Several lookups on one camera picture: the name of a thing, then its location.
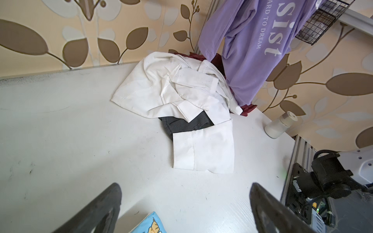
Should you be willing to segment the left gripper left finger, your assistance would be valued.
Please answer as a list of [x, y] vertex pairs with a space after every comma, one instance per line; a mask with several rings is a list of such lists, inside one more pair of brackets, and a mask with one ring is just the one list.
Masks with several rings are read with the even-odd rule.
[[56, 233], [112, 233], [119, 217], [122, 191], [111, 184], [75, 216], [55, 230]]

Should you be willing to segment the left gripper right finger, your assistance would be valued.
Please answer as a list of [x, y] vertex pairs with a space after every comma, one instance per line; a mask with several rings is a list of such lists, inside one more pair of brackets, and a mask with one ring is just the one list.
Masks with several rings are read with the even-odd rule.
[[314, 232], [260, 184], [252, 184], [249, 197], [259, 233]]

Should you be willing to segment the purple t-shirt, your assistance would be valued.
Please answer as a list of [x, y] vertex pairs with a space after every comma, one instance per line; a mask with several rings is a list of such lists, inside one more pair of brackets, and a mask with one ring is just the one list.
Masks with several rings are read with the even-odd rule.
[[223, 43], [226, 82], [250, 105], [321, 1], [225, 1], [205, 23], [198, 47], [211, 61]]

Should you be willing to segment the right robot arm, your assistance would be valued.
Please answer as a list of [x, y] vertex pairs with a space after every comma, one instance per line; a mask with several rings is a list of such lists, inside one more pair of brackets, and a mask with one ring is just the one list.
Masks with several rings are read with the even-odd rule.
[[373, 147], [355, 151], [317, 151], [311, 171], [294, 163], [286, 206], [312, 229], [335, 224], [330, 199], [346, 198], [353, 191], [373, 191]]

